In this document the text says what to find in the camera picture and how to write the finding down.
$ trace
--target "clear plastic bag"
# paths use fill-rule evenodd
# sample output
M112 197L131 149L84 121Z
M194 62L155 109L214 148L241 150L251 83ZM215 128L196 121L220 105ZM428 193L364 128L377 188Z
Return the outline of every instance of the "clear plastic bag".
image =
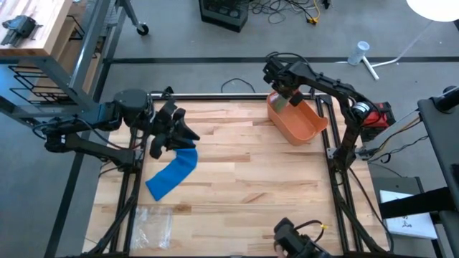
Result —
M172 208L138 206L131 249L168 249L171 241Z

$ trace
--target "wooden tabletop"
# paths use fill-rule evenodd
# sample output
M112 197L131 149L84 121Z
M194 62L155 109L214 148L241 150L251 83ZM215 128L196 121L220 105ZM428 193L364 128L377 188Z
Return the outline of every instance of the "wooden tabletop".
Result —
M0 6L0 22L27 15L43 25L32 32L31 37L22 40L18 47L0 45L0 56L48 56L57 41L72 0L4 0ZM8 29L0 26L0 41Z
M314 102L308 104L316 110ZM319 244L332 254L341 254L321 135L308 144L291 146L269 120L265 101L178 101L177 105L186 109L186 123L201 136L199 162L179 186L155 202L144 182L165 168L175 153L169 151L158 161L146 156L138 207L170 209L171 217L163 216L162 222L171 219L171 238L168 249L158 248L157 241L163 237L161 223L149 219L141 229L150 243L132 249L131 255L273 256L273 227L283 217L295 224L322 221L328 229ZM345 125L338 110L336 119L342 137ZM129 138L126 127L110 135L110 140L125 145ZM356 161L352 168L377 208L367 164ZM114 171L99 180L84 251L94 246L114 220L121 178ZM386 247L383 228L354 179L350 183L360 222ZM346 225L353 247L349 223ZM320 230L308 226L301 232L315 238Z

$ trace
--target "blue cloth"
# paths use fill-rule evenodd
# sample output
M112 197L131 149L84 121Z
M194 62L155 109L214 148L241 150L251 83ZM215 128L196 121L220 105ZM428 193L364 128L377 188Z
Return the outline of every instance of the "blue cloth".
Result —
M145 182L155 201L161 200L196 168L198 153L195 148L175 151L176 158L165 169Z

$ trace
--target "caster wheel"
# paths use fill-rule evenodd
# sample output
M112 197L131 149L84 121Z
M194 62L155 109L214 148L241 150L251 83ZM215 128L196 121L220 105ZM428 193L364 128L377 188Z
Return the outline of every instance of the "caster wheel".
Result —
M148 29L148 26L146 24L141 24L141 27L143 29L143 32L140 29L137 29L137 33L141 36L145 36L150 32L150 29Z

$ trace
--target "concrete floor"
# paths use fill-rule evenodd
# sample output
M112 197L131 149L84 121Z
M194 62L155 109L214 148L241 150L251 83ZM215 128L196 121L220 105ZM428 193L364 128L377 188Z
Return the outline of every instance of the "concrete floor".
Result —
M281 24L268 24L264 15L250 15L240 34L229 32L199 18L197 1L136 0L139 19L150 26L151 35L140 38L126 21L116 57L262 57L272 51L296 52L308 57L346 57L359 40L372 46L370 57L395 56L426 25L405 1L335 1L324 11L316 27L302 15L285 12ZM435 23L407 56L458 56L459 32L452 23ZM103 100L126 88L176 92L219 92L220 85L240 77L257 92L269 92L262 81L263 64L114 64L110 69ZM421 98L439 95L444 87L458 83L457 63L400 63L378 68L381 77L373 81L363 66L313 64L317 71L344 82L373 101L389 101L396 118L416 108ZM0 68L0 95L16 86L11 73ZM225 92L249 92L238 82ZM43 142L28 128L0 115L5 133L0 135L4 152L0 163L0 252L5 257L42 257L67 181L73 154L47 153ZM422 125L397 136L387 149L411 143L425 134ZM70 217L62 235L58 254L78 254L90 216L97 186L100 161L86 158ZM386 164L403 176L419 176L425 190L445 185L443 175L428 140L393 155ZM370 166L375 177L392 177L386 170ZM397 254L432 257L430 243L394 237ZM448 246L447 257L452 257Z

